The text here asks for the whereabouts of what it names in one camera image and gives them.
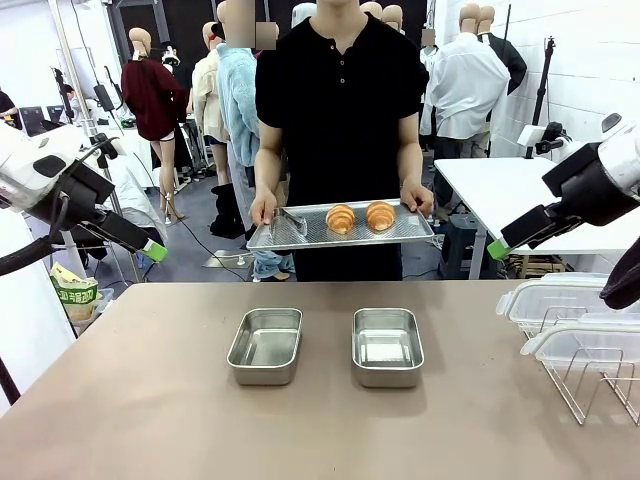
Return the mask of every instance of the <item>maroon sweater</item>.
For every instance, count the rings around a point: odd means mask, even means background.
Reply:
[[[188,95],[161,63],[148,59],[127,63],[121,85],[142,138],[160,140],[186,120]]]

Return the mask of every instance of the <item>brown table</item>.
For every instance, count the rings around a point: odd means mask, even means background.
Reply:
[[[495,315],[514,282],[131,287],[0,419],[0,478],[637,479],[640,429],[580,427],[524,337]],[[241,388],[226,355],[242,315],[297,307],[293,383]],[[351,374],[361,307],[415,312],[423,384]],[[607,390],[592,414],[617,401]]]

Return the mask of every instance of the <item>metal pan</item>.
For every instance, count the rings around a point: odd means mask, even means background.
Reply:
[[[414,314],[402,308],[358,310],[353,316],[352,361],[365,387],[415,387],[424,351]]]
[[[302,336],[302,312],[260,308],[245,314],[227,362],[240,385],[286,385],[293,380]]]
[[[396,212],[395,224],[384,232],[376,232],[367,225],[367,208],[373,202],[352,202],[349,205],[356,224],[346,235],[332,232],[327,227],[327,212],[336,206],[307,205],[276,209],[271,226],[259,227],[247,243],[249,250],[299,250],[304,248],[347,247],[378,245],[382,243],[424,242],[433,237],[433,230],[420,212],[412,213],[400,199],[384,200]],[[289,220],[295,217],[296,222]]]

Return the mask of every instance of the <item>wire mesh tray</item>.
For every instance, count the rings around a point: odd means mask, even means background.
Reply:
[[[400,199],[384,201],[393,206],[396,212],[395,224],[384,232],[375,232],[367,225],[367,208],[373,201],[345,204],[349,205],[356,215],[356,225],[346,235],[334,233],[327,227],[327,212],[336,206],[335,203],[287,207],[287,213],[301,217],[306,221],[306,235],[303,235],[293,222],[276,211],[273,228],[270,229],[268,225],[259,227],[249,240],[247,248],[249,250],[299,250],[303,248],[424,242],[433,237],[433,230],[420,212],[412,213],[401,203]]]

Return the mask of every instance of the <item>hand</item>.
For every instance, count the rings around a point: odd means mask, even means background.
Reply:
[[[433,193],[420,183],[405,182],[400,198],[412,212],[420,210],[425,217],[433,212]]]
[[[256,189],[256,198],[251,204],[251,218],[258,227],[269,225],[273,219],[273,211],[278,206],[276,196],[267,187]]]

